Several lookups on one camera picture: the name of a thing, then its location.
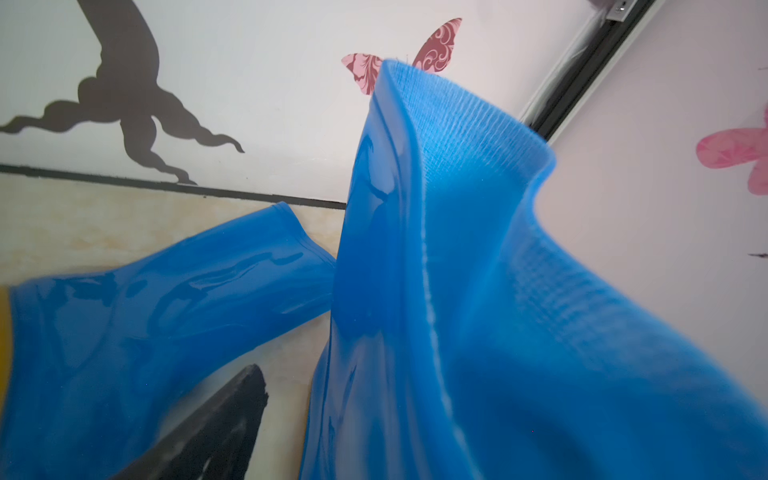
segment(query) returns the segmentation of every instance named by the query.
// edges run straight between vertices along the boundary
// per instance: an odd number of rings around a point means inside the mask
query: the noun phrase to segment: black object
[[[655,0],[639,0],[623,22],[606,20],[568,69],[529,127],[546,141],[571,113]]]
[[[92,184],[117,185],[119,187],[147,188],[148,190],[162,190],[178,192],[182,194],[203,195],[205,197],[240,198],[242,200],[258,200],[278,204],[285,202],[291,205],[307,205],[309,207],[333,208],[344,210],[346,204],[331,200],[316,200],[313,198],[288,197],[287,195],[252,194],[251,192],[239,192],[235,190],[223,190],[220,188],[198,187],[197,185],[176,184],[171,182],[153,182],[149,180],[136,180],[134,178],[105,177],[102,175],[77,174],[63,170],[49,170],[47,168],[17,167],[15,165],[0,164],[0,174],[25,175],[32,178],[58,178],[59,180],[73,180],[90,182]]]
[[[261,369],[247,366],[111,480],[242,480],[267,398]]]

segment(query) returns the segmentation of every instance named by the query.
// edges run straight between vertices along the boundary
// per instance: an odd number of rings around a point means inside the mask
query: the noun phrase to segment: wall decal
[[[768,107],[764,128],[723,130],[704,138],[696,146],[703,166],[726,168],[756,162],[747,181],[747,189],[755,195],[768,195]]]
[[[356,7],[310,0],[132,2],[157,43],[160,88],[175,95],[204,127],[234,138],[246,151],[177,139],[152,118],[157,139],[151,150],[161,160],[186,170],[200,186],[243,197],[275,194],[340,203],[349,193],[361,122],[368,113],[366,96],[346,63],[341,64],[342,57],[372,54],[410,65],[439,26],[461,17],[454,57],[437,75],[519,115],[540,91],[542,79],[598,17],[588,0],[519,0],[515,5],[524,5],[520,8],[505,0],[482,0],[480,6],[478,0],[349,3]],[[112,10],[119,2],[101,3]],[[146,29],[141,18],[137,22]],[[114,28],[103,35],[124,28],[109,23]],[[41,117],[54,100],[87,104],[78,101],[78,83],[86,77],[101,79],[103,70],[97,74],[102,47],[94,29],[75,0],[0,2],[0,44],[8,46],[0,48],[0,88],[7,92],[0,97],[0,127],[17,115]],[[547,40],[520,48],[531,38]],[[753,64],[754,69],[768,65],[765,58]],[[137,69],[127,70],[137,75]],[[0,133],[0,170],[35,169],[34,174],[44,176],[77,174],[85,181],[117,178],[138,180],[140,187],[177,188],[176,176],[140,167],[127,157],[119,121],[84,121],[63,134],[32,127],[20,134]],[[713,132],[703,131],[701,137]]]
[[[119,121],[125,153],[142,167],[176,175],[182,184],[195,183],[185,170],[166,164],[152,151],[157,136],[152,117],[172,137],[195,140],[207,147],[232,144],[243,153],[235,139],[211,133],[175,95],[157,86],[157,44],[132,0],[78,0],[78,4],[101,44],[96,76],[80,82],[78,102],[53,101],[42,117],[19,115],[0,126],[0,132],[18,134],[35,127],[63,133],[86,121]]]
[[[445,70],[445,67],[451,62],[453,43],[461,24],[460,18],[454,18],[435,30],[435,33],[427,39],[422,49],[416,54],[412,65],[428,73],[438,73]],[[373,93],[382,61],[380,57],[363,53],[353,53],[341,59],[342,64],[354,75],[360,91],[366,95]]]

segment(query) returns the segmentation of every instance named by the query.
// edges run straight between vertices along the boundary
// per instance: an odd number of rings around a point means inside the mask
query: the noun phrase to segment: pink flower decal
[[[704,138],[696,155],[705,167],[726,168],[756,162],[746,183],[750,193],[768,195],[768,108],[765,128],[723,130]]]
[[[460,18],[449,20],[440,26],[422,46],[413,66],[428,73],[438,73],[445,70],[451,62],[453,43],[458,27],[462,24]],[[376,86],[382,59],[375,55],[353,53],[341,59],[342,64],[352,72],[357,86],[363,94],[370,95]]]

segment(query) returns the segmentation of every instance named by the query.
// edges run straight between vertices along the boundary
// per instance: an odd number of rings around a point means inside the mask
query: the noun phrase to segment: glossy blue rubber
[[[205,376],[326,312],[333,273],[278,204],[116,270],[12,289],[0,478],[120,471]]]
[[[301,480],[768,478],[756,404],[539,227],[553,167],[497,108],[384,62]]]

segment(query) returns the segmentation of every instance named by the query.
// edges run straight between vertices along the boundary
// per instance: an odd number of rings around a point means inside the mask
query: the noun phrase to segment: floor
[[[37,276],[125,265],[270,204],[69,180],[0,174],[0,285]],[[343,210],[292,206],[306,232],[333,256]],[[298,476],[315,365],[328,314],[222,367],[183,398],[161,426],[170,431],[226,381],[257,363],[270,400],[246,478]]]

